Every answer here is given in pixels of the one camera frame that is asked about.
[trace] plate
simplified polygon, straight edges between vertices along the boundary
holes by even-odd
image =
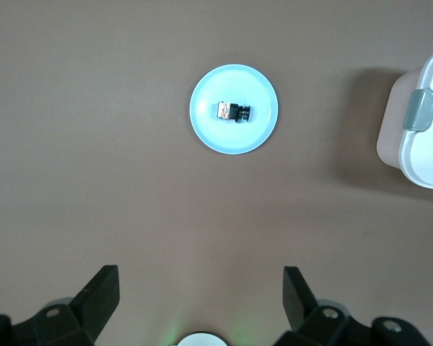
[[[248,122],[217,117],[219,102],[250,105]],[[276,92],[259,71],[245,65],[224,65],[208,72],[191,96],[191,124],[208,147],[223,154],[244,154],[258,148],[273,132],[278,115]]]

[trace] small object on plate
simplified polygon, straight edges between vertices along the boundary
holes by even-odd
[[[239,106],[236,103],[221,101],[218,102],[218,113],[216,117],[224,120],[234,120],[236,123],[238,120],[248,121],[250,117],[250,106]]]

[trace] screw hole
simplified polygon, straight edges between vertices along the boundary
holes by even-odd
[[[385,328],[388,329],[389,331],[395,333],[399,333],[401,330],[403,330],[403,328],[401,328],[401,326],[398,323],[391,321],[390,319],[384,321],[383,326],[385,326]]]
[[[59,315],[59,309],[51,309],[46,312],[48,318]]]
[[[337,319],[338,318],[338,312],[333,310],[333,309],[330,309],[330,308],[324,309],[323,314],[328,319]]]

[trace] container lid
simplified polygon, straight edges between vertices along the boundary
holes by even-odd
[[[409,102],[399,159],[412,182],[433,189],[433,56]]]

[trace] white container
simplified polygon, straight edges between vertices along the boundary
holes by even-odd
[[[377,152],[413,183],[433,189],[433,56],[393,85]]]

